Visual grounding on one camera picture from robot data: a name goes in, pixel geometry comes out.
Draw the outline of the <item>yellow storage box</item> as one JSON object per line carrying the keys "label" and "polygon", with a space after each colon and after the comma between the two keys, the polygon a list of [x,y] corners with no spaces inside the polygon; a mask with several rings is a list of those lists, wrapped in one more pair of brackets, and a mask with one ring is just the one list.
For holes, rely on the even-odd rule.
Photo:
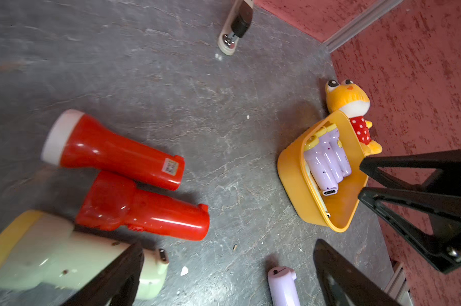
{"label": "yellow storage box", "polygon": [[[337,195],[322,196],[309,175],[304,159],[304,146],[322,126],[336,124],[340,140],[350,162],[352,174],[339,183]],[[298,216],[305,222],[326,226],[337,233],[345,232],[359,205],[359,192],[367,185],[368,175],[360,170],[365,158],[349,118],[340,111],[303,132],[278,158],[278,175]]]}

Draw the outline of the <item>green flashlight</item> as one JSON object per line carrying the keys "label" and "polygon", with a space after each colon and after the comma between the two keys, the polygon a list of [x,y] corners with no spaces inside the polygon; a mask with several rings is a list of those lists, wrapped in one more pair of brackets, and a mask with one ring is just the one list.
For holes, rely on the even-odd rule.
{"label": "green flashlight", "polygon": [[128,246],[28,210],[0,234],[0,289],[23,291],[40,283],[81,289]]}

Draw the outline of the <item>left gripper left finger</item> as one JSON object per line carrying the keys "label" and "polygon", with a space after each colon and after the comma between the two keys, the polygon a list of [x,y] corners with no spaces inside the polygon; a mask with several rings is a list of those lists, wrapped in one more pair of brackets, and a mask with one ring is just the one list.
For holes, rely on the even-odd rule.
{"label": "left gripper left finger", "polygon": [[142,245],[134,243],[63,304],[132,305],[143,263]]}

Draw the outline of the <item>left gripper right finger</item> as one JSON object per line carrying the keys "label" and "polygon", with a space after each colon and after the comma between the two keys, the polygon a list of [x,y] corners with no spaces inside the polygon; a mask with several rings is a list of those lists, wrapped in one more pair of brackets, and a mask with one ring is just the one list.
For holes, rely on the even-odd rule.
{"label": "left gripper right finger", "polygon": [[323,239],[313,260],[325,305],[398,305]]}

